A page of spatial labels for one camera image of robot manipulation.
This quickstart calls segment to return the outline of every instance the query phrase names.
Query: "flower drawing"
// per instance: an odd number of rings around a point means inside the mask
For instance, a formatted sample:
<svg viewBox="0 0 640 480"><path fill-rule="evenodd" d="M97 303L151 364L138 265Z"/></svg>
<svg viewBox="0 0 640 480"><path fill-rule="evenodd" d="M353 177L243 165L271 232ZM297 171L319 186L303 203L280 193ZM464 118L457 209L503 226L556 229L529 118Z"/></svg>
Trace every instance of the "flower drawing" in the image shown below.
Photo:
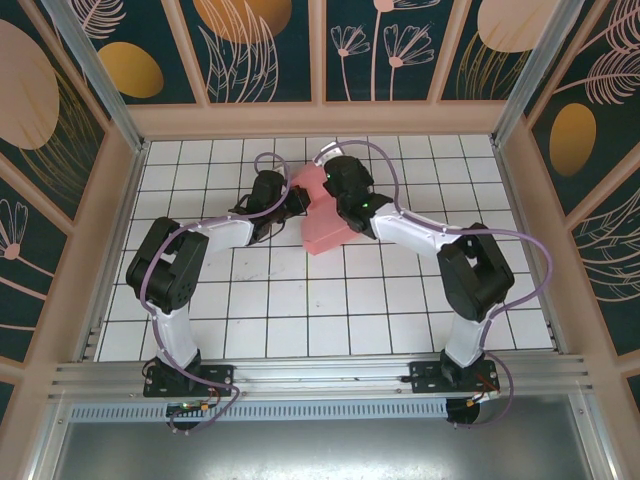
<svg viewBox="0 0 640 480"><path fill-rule="evenodd" d="M16 202L12 209L8 200L4 198L0 200L0 261L17 260L44 275L53 277L53 273L34 265L20 255L20 247L24 240L28 218L29 209L22 203ZM40 300L45 300L47 298L47 296L42 293L31 290L30 288L19 285L3 277L0 277L0 283ZM0 324L0 328L9 328L13 330L33 329L31 327L17 327L4 324Z"/></svg>
<svg viewBox="0 0 640 480"><path fill-rule="evenodd" d="M417 10L434 7L439 3L440 0L373 0L373 6L378 11L378 14L373 33L373 52L371 53L371 101L376 100L376 53L378 53L378 32L380 31L382 14L394 10Z"/></svg>
<svg viewBox="0 0 640 480"><path fill-rule="evenodd" d="M393 81L397 68L420 65L434 59L434 50L429 48L431 37L429 27L406 27L398 36L398 25L384 29L384 46L391 65L389 100L393 100Z"/></svg>
<svg viewBox="0 0 640 480"><path fill-rule="evenodd" d="M362 25L359 27L346 27L344 31L342 31L342 27L333 27L331 29L331 40L333 40L333 45L336 47L338 55L340 55L344 91L347 94L347 100L351 101L344 59L345 57L368 52L371 50L371 44L366 41L366 35L362 31Z"/></svg>

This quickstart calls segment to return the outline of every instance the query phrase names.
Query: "metal bracket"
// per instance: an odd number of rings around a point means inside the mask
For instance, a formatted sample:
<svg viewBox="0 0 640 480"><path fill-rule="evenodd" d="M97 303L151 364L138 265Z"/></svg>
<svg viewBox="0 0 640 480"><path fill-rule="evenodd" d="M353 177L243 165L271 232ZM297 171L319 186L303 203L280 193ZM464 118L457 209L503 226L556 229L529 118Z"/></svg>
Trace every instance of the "metal bracket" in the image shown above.
<svg viewBox="0 0 640 480"><path fill-rule="evenodd" d="M441 363L434 362L411 362L409 364L409 376L406 378L407 383L411 383L413 393L461 393L468 392L469 396L486 390L487 385L483 380L491 384L495 390L500 390L500 382L498 380L498 372L496 364L492 360L482 360L478 362L475 375L470 376L467 381L463 381L462 385L455 388L449 384L449 381L440 373Z"/></svg>
<svg viewBox="0 0 640 480"><path fill-rule="evenodd" d="M199 376L215 383L233 384L233 365L203 365ZM230 389L217 389L221 397L231 396ZM142 395L146 398L193 398L209 397L209 387L195 383L191 390L180 388L175 383L166 382L162 370L155 365L147 368Z"/></svg>

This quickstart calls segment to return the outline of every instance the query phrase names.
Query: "decorative wallpaper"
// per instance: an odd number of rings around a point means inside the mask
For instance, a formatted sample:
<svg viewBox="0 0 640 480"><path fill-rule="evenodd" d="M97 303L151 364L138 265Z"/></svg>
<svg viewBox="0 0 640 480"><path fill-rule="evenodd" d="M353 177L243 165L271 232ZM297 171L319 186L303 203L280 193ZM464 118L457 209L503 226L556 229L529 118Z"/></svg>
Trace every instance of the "decorative wallpaper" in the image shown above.
<svg viewBox="0 0 640 480"><path fill-rule="evenodd" d="M640 170L573 230L618 355L640 349Z"/></svg>
<svg viewBox="0 0 640 480"><path fill-rule="evenodd" d="M473 0L442 100L506 100L558 0Z"/></svg>
<svg viewBox="0 0 640 480"><path fill-rule="evenodd" d="M558 64L562 60L562 57L564 57L564 54L567 52L567 49L569 48L569 45L571 45L571 42L573 42L573 38L576 36L576 33L578 33L578 30L580 30L580 27L582 26L582 23L584 22L587 14L591 10L591 7L593 7L594 2L595 0L585 0L582 4L582 8L580 9L580 14L578 15L577 21L573 23L573 27L571 28L571 30L569 30L569 34L565 37L562 45L558 49L558 53L556 53L555 59L553 60L553 62L551 62L551 65L545 72L545 75L538 84L538 87L533 92L533 95L531 95L529 103L524 108L524 114L526 116L529 116L531 110L533 110L533 107L535 107L536 103L538 102L540 95L542 95L542 91L547 86L549 77L551 77L556 68L558 68Z"/></svg>
<svg viewBox="0 0 640 480"><path fill-rule="evenodd" d="M7 408L9 407L9 401L11 400L13 389L14 386L12 384L0 382L0 427L2 427L4 414L7 413Z"/></svg>
<svg viewBox="0 0 640 480"><path fill-rule="evenodd" d="M17 2L0 58L0 153L73 219L104 131Z"/></svg>
<svg viewBox="0 0 640 480"><path fill-rule="evenodd" d="M328 0L326 100L425 100L452 6Z"/></svg>
<svg viewBox="0 0 640 480"><path fill-rule="evenodd" d="M195 103L160 0L68 3L125 103Z"/></svg>
<svg viewBox="0 0 640 480"><path fill-rule="evenodd" d="M640 4L611 1L533 126L565 213L640 141Z"/></svg>
<svg viewBox="0 0 640 480"><path fill-rule="evenodd" d="M307 0L180 0L211 103L311 100Z"/></svg>
<svg viewBox="0 0 640 480"><path fill-rule="evenodd" d="M66 241L0 179L0 356L24 361Z"/></svg>

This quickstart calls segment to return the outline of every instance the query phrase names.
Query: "black connector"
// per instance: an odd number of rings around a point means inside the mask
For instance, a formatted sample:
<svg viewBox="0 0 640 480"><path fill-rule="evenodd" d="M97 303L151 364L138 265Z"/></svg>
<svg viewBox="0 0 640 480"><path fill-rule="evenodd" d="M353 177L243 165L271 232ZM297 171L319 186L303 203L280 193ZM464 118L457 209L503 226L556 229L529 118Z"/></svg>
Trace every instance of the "black connector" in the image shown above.
<svg viewBox="0 0 640 480"><path fill-rule="evenodd" d="M260 213L275 205L282 196L285 185L284 177L273 170L261 170L253 182L251 193L240 199L238 204L229 210L237 215ZM253 218L253 232L249 245L258 243L269 235L273 224L283 224L288 219L306 213L311 200L304 188L292 187L284 202L269 215Z"/></svg>
<svg viewBox="0 0 640 480"><path fill-rule="evenodd" d="M487 227L475 223L469 229ZM463 235L443 245L438 265L447 301L462 318L481 322L497 303L504 302L515 283L498 244L492 235Z"/></svg>
<svg viewBox="0 0 640 480"><path fill-rule="evenodd" d="M151 260L169 235L180 224L167 217L153 222L142 245L127 269L126 282L140 298L140 289ZM198 232L180 234L164 252L175 255L173 262L160 259L147 287L146 301L151 301L167 315L184 307L195 291L209 239Z"/></svg>
<svg viewBox="0 0 640 480"><path fill-rule="evenodd" d="M338 215L351 230L375 240L371 219L380 207L393 200L370 191L373 177L355 157L332 158L324 165L324 171L327 181L323 186L336 199Z"/></svg>

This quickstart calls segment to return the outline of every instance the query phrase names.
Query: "mustard yellow oval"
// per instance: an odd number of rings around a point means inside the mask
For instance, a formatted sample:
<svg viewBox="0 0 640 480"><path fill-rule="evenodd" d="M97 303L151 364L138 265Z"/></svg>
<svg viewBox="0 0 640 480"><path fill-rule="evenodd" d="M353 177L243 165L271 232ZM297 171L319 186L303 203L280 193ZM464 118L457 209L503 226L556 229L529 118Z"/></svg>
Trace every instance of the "mustard yellow oval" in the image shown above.
<svg viewBox="0 0 640 480"><path fill-rule="evenodd" d="M162 70L153 57L137 45L110 43L100 49L98 56L121 93L149 98L162 91Z"/></svg>
<svg viewBox="0 0 640 480"><path fill-rule="evenodd" d="M593 113L580 103L570 103L553 121L549 142L551 165L560 175L575 175L589 160L595 142Z"/></svg>

